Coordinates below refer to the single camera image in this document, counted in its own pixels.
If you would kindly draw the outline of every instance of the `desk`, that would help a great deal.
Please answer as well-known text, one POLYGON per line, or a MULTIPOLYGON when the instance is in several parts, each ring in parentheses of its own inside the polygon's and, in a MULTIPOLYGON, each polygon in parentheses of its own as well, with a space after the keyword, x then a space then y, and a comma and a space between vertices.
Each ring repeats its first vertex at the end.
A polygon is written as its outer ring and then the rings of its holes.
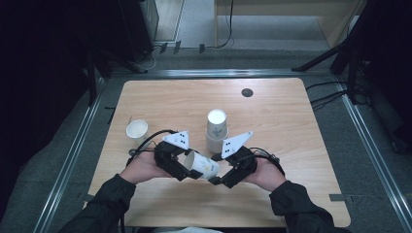
MULTIPOLYGON (((313 202, 327 209, 337 226, 348 226, 326 147, 300 79, 132 81, 124 85, 105 145, 90 186, 94 195, 115 173, 121 172, 128 151, 136 148, 125 135, 130 119, 141 118, 150 134, 162 129, 189 132, 189 146, 204 155, 207 114, 223 109, 229 137, 253 131, 245 147, 259 147, 281 159, 287 178, 308 188, 313 202), (249 88, 252 97, 242 96, 249 88)), ((155 138, 160 142, 160 135, 155 138)), ((219 176, 231 167, 220 161, 219 176)), ((269 192, 250 183, 232 189, 207 181, 155 179, 137 184, 125 224, 132 226, 282 227, 274 216, 269 192)))
MULTIPOLYGON (((215 0, 215 47, 218 16, 230 16, 230 0, 215 0)), ((363 0, 234 0, 234 16, 316 16, 331 48, 339 43, 363 0)))

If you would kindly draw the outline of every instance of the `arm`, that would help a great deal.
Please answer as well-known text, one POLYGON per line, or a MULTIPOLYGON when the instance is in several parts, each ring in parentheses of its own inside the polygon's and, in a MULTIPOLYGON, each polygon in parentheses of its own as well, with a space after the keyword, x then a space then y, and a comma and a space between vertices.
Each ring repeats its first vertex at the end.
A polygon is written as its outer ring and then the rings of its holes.
POLYGON ((59 232, 109 232, 127 212, 137 183, 170 177, 155 165, 152 152, 142 152, 119 175, 103 183, 87 206, 59 232))
POLYGON ((273 164, 263 158, 257 158, 257 170, 244 182, 272 192, 269 197, 273 213, 285 216, 291 233, 348 232, 334 227, 330 213, 312 203, 304 186, 287 181, 273 164))

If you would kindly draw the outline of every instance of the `paper cup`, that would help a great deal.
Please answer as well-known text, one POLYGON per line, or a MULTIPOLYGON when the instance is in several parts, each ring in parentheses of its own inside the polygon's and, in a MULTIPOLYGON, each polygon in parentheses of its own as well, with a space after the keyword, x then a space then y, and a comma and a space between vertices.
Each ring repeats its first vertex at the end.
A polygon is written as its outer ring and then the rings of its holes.
POLYGON ((207 135, 215 140, 227 135, 226 113, 223 110, 215 109, 207 115, 207 135))
POLYGON ((148 139, 149 125, 142 119, 131 121, 126 128, 126 135, 141 145, 148 139))
POLYGON ((221 139, 213 139, 206 132, 206 146, 207 146, 207 149, 211 153, 214 153, 214 154, 222 153, 223 140, 227 139, 228 133, 229 133, 229 130, 227 129, 226 130, 226 135, 224 135, 221 139))
POLYGON ((219 172, 219 164, 210 158, 198 154, 192 150, 185 159, 184 166, 188 170, 195 170, 203 175, 201 179, 209 180, 219 172))

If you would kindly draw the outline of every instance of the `forearm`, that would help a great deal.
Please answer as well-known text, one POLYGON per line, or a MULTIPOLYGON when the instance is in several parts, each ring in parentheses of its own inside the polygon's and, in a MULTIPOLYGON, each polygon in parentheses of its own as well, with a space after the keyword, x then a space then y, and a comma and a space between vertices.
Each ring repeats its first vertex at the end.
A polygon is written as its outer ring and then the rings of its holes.
POLYGON ((285 182, 270 195, 276 216, 285 216, 293 232, 348 232, 335 228, 331 214, 312 203, 306 188, 297 183, 285 182))
POLYGON ((107 232, 128 210, 136 185, 115 175, 59 232, 107 232))

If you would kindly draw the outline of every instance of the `person's left hand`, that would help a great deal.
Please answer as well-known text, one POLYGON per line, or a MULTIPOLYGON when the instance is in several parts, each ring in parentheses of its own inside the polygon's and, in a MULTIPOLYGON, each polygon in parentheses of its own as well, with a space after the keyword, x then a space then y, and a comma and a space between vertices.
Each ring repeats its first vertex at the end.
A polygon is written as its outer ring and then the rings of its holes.
POLYGON ((155 165, 154 152, 140 153, 130 164, 124 168, 120 176, 130 183, 142 183, 153 178, 171 178, 168 173, 155 165))

